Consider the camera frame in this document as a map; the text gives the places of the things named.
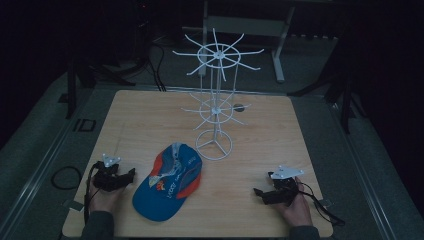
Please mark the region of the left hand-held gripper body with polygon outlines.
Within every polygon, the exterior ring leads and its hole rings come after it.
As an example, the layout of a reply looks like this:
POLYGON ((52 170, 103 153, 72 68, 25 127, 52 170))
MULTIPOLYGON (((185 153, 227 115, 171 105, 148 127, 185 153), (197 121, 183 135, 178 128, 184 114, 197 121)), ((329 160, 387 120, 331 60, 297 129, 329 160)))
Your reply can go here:
POLYGON ((120 161, 120 157, 102 155, 102 160, 95 164, 98 171, 95 174, 93 184, 96 188, 108 192, 124 188, 123 185, 127 178, 120 177, 121 175, 117 174, 120 161))

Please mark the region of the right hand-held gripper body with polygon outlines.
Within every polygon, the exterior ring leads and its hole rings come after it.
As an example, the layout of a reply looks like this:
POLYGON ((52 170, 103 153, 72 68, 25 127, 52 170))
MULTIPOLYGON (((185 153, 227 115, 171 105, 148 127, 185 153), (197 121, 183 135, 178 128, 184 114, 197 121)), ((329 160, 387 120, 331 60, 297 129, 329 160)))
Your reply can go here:
POLYGON ((295 177, 303 175, 304 171, 280 165, 273 172, 272 178, 274 181, 272 182, 274 190, 265 192, 267 197, 262 198, 262 200, 265 205, 282 203, 285 206, 290 206, 299 192, 295 177))

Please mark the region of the person's right hand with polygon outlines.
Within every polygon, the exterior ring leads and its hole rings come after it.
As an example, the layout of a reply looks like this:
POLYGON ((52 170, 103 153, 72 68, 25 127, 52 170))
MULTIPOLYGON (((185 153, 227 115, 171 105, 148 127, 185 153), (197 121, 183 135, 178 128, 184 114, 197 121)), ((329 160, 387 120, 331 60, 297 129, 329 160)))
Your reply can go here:
MULTIPOLYGON (((303 191, 304 187, 298 177, 295 178, 299 191, 303 191)), ((312 226, 312 218, 310 208, 305 197, 298 193, 290 206, 282 203, 274 204, 273 208, 283 217, 290 227, 312 226)))

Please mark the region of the blue and orange cap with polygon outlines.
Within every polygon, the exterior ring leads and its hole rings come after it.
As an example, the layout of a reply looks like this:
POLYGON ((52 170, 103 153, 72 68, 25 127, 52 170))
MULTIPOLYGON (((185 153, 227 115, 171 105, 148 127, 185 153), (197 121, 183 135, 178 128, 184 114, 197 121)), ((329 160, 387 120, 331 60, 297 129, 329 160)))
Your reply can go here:
POLYGON ((203 162, 183 143, 172 143, 155 158, 153 168, 133 195, 134 209, 151 221, 172 218, 199 187, 203 162))

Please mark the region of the black tripod stand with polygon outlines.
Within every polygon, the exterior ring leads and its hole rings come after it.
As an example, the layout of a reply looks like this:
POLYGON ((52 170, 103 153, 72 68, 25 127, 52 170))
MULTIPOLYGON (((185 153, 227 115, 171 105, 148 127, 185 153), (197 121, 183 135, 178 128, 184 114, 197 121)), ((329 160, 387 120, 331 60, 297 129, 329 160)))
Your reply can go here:
POLYGON ((87 57, 72 57, 68 62, 67 67, 67 93, 63 94, 60 100, 67 104, 66 118, 70 119, 77 108, 77 89, 76 77, 77 73, 81 72, 82 68, 87 71, 94 71, 105 75, 114 82, 124 86, 134 86, 134 83, 123 79, 123 76, 135 73, 141 69, 140 64, 136 64, 128 69, 112 71, 107 67, 96 63, 94 60, 87 57))
POLYGON ((327 63, 315 82, 300 90, 289 92, 288 96, 301 97, 324 85, 329 85, 329 88, 324 94, 324 100, 327 103, 335 104, 339 97, 342 97, 340 124, 344 132, 349 134, 351 104, 354 104, 358 108, 359 113, 365 116, 364 111, 352 96, 353 83, 354 77, 352 71, 346 65, 336 66, 335 64, 327 63))

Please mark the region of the person's left hand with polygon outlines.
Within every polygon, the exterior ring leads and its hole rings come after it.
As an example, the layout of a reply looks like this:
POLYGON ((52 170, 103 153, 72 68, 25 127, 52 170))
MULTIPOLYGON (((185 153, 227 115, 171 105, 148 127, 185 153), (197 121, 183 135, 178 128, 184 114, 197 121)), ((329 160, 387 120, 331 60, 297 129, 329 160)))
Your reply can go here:
POLYGON ((96 188, 93 183, 89 187, 89 213, 103 211, 112 213, 119 201, 124 188, 120 188, 111 192, 96 188))

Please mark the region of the white wire display rack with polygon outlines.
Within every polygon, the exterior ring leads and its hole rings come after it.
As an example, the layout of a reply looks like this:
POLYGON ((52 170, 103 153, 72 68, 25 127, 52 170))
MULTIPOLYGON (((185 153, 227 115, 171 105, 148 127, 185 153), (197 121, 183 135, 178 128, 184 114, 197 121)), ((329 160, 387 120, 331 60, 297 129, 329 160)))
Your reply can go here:
POLYGON ((242 62, 244 56, 258 55, 263 50, 240 51, 237 45, 244 38, 242 33, 233 43, 223 43, 218 40, 213 30, 212 43, 199 43, 188 35, 186 39, 198 47, 195 53, 181 53, 175 55, 194 57, 198 66, 187 75, 205 70, 210 73, 209 86, 204 87, 204 77, 200 77, 200 89, 190 96, 199 103, 196 109, 183 108, 185 112, 196 113, 201 122, 195 127, 200 130, 195 140, 195 149, 199 155, 210 161, 219 161, 228 157, 233 150, 231 136, 224 131, 223 126, 231 121, 244 125, 244 122, 235 117, 233 105, 236 95, 238 70, 240 67, 252 71, 259 71, 260 67, 253 67, 242 62))

